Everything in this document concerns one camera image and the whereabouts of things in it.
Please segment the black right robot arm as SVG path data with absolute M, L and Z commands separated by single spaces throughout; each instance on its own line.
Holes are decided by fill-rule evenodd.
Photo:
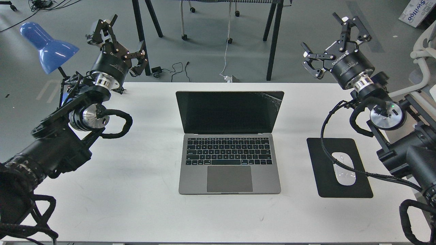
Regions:
M 421 96 L 431 77 L 427 65 L 435 58 L 435 23 L 414 44 L 410 57 L 419 65 L 421 82 L 392 93 L 388 76 L 374 74 L 375 67 L 360 50 L 372 36 L 358 16 L 339 17 L 340 37 L 317 54 L 306 43 L 303 67 L 316 79 L 329 72 L 343 90 L 351 90 L 350 101 L 340 101 L 330 110 L 321 127 L 318 146 L 328 163 L 339 172 L 409 186 L 421 193 L 424 202 L 407 199 L 399 206 L 402 231 L 414 245 L 435 244 L 435 106 Z M 374 137 L 381 149 L 378 159 L 389 175 L 369 173 L 351 166 L 344 150 L 331 153 L 325 145 L 324 130 L 331 116 L 341 108 L 351 108 L 349 122 L 355 132 Z

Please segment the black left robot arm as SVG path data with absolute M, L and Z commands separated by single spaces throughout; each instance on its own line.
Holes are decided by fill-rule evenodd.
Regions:
M 27 148 L 1 163 L 1 238 L 31 240 L 42 232 L 53 244 L 58 234 L 48 226 L 56 207 L 51 196 L 34 194 L 50 177 L 75 171 L 90 160 L 89 148 L 97 138 L 120 138 L 132 124 L 131 115 L 104 107 L 111 91 L 123 93 L 128 73 L 140 76 L 148 64 L 145 42 L 130 52 L 113 32 L 117 19 L 98 20 L 87 43 L 100 48 L 93 67 L 84 76 L 64 76 L 59 107 L 32 130 L 35 139 Z

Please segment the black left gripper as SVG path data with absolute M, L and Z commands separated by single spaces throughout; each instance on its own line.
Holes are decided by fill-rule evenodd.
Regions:
M 90 72 L 94 84 L 108 90 L 121 88 L 128 71 L 132 77 L 137 77 L 148 65 L 145 41 L 140 41 L 139 50 L 135 53 L 129 53 L 129 50 L 117 42 L 112 29 L 117 18 L 118 15 L 115 14 L 110 21 L 99 19 L 91 33 L 86 35 L 89 45 L 100 48 L 100 55 Z M 127 59 L 137 59 L 137 66 L 132 66 L 131 61 Z

